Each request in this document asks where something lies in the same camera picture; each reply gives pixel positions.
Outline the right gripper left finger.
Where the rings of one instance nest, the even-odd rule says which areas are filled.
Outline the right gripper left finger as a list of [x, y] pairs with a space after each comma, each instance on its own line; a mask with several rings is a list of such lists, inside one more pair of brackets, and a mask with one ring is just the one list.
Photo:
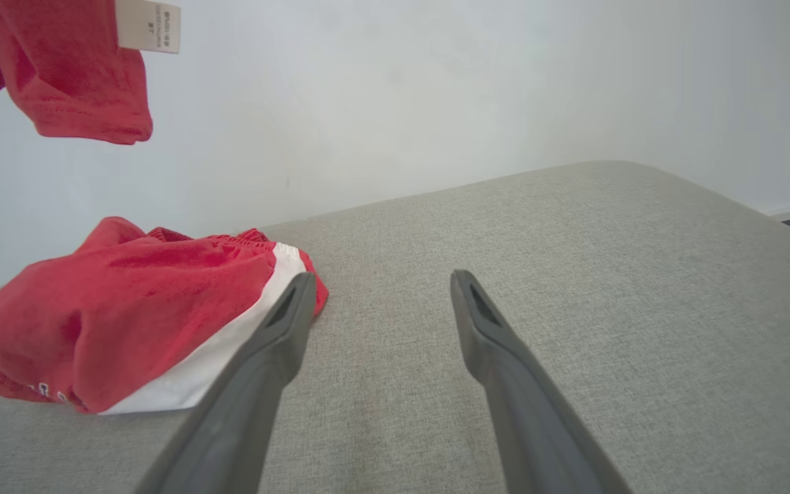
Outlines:
[[302, 366], [316, 277], [296, 275], [138, 485], [139, 493], [255, 493], [283, 390]]

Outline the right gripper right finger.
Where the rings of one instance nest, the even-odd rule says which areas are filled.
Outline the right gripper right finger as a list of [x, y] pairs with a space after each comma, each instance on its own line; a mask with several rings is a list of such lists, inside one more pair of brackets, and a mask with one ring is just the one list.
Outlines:
[[627, 493], [587, 427], [476, 276], [451, 275], [463, 359], [485, 390], [511, 493]]

